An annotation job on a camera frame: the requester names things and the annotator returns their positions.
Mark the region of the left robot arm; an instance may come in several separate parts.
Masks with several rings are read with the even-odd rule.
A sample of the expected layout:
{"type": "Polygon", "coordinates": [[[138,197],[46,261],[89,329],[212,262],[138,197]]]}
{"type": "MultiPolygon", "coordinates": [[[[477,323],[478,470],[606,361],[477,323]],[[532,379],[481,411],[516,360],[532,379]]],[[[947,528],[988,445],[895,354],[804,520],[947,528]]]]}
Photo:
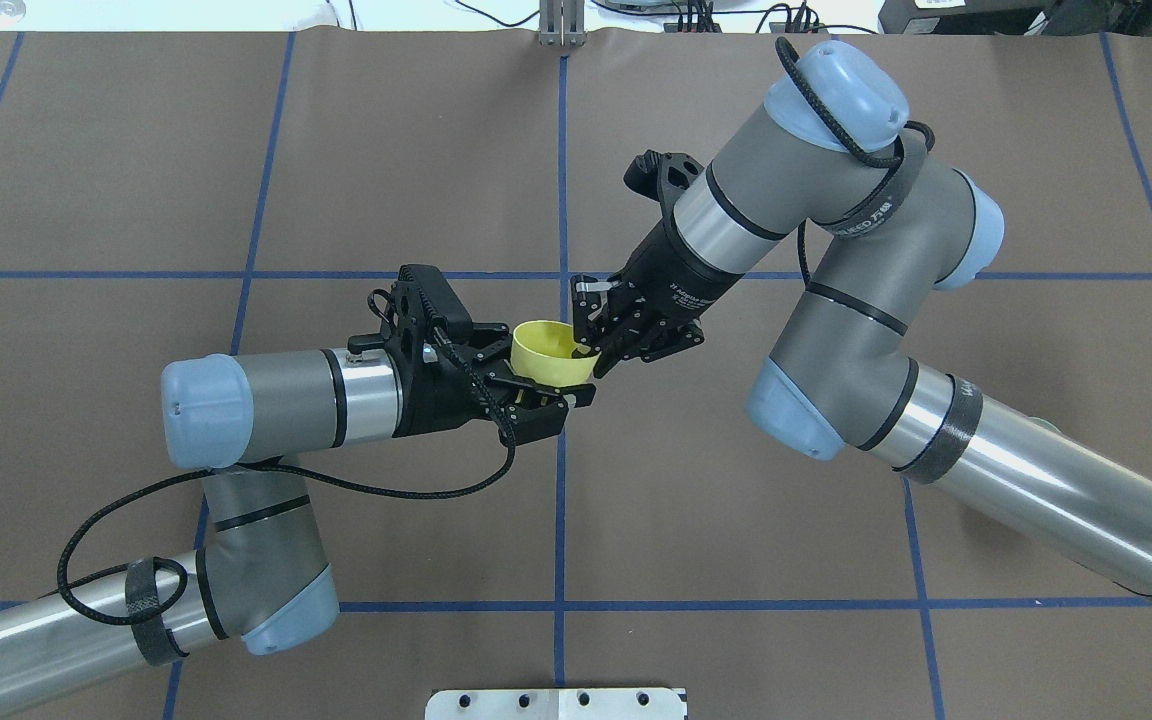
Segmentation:
{"type": "Polygon", "coordinates": [[[589,406],[596,363],[586,334],[530,324],[387,323],[343,348],[179,361],[162,373],[166,445],[198,482],[212,538],[73,577],[77,544],[131,497],[96,511],[65,543],[47,594],[0,612],[0,717],[132,670],[165,667],[238,638],[268,655],[338,619],[338,588],[294,454],[461,429],[490,420],[508,456],[558,435],[589,406]]]}

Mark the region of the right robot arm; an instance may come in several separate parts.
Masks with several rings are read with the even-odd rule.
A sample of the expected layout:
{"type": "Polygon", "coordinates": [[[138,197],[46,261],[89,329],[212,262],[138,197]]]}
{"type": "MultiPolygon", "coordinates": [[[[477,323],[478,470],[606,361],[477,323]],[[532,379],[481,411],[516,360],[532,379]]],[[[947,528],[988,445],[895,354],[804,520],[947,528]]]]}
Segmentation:
{"type": "Polygon", "coordinates": [[[1005,213],[1005,243],[972,283],[929,291],[892,381],[847,387],[897,400],[914,357],[943,397],[950,378],[987,402],[972,468],[1020,471],[975,488],[900,477],[920,452],[893,430],[835,458],[756,427],[746,400],[799,301],[786,238],[702,319],[707,340],[623,363],[567,430],[564,597],[577,611],[874,609],[892,637],[942,661],[1152,650],[1152,579],[1105,579],[1020,533],[992,488],[1043,520],[1092,530],[1089,503],[1152,535],[1152,40],[852,36],[929,123],[931,159],[964,170],[1005,213]]]}

